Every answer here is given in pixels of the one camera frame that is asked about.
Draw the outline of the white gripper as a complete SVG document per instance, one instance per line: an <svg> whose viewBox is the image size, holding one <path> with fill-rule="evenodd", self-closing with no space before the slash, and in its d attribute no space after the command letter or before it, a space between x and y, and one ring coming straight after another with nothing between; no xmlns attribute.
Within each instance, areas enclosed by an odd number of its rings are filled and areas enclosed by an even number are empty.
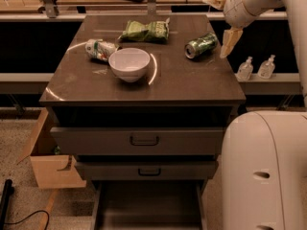
<svg viewBox="0 0 307 230"><path fill-rule="evenodd" d="M242 29L250 25L256 16L247 10L244 0L202 0L202 2L218 11L223 11L225 22L231 26L229 30L224 31L220 52L220 58L226 58L241 38Z"/></svg>

